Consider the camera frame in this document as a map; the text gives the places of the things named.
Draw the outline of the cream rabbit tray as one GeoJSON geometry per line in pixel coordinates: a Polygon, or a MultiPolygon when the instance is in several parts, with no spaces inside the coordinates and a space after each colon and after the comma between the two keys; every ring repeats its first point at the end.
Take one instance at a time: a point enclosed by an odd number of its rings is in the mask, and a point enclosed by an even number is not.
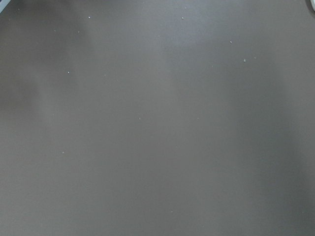
{"type": "Polygon", "coordinates": [[[312,6],[312,9],[315,10],[315,0],[310,0],[310,3],[311,3],[311,6],[312,6]]]}

